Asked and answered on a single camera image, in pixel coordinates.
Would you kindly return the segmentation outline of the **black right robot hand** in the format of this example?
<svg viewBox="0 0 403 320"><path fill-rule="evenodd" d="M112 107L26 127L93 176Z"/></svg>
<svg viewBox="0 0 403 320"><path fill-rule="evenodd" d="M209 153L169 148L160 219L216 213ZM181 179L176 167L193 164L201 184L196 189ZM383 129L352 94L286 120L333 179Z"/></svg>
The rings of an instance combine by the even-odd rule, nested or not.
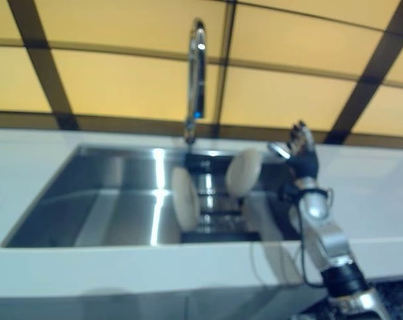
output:
<svg viewBox="0 0 403 320"><path fill-rule="evenodd" d="M316 142L311 130L302 120L293 124L285 147L274 141L269 142L267 148L292 169L296 179L317 179L319 161Z"/></svg>

